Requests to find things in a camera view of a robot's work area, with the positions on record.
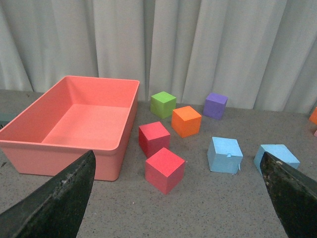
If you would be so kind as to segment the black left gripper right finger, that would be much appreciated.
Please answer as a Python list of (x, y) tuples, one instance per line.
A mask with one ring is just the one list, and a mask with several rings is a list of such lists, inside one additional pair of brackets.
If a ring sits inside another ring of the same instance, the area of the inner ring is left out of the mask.
[(275, 212), (290, 238), (317, 236), (317, 182), (264, 152), (260, 170)]

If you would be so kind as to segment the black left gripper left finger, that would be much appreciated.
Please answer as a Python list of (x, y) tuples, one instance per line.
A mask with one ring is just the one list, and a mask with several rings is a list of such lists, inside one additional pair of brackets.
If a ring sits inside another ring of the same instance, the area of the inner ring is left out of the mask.
[(2, 238), (74, 238), (77, 236), (96, 170), (89, 150), (26, 198), (0, 215)]

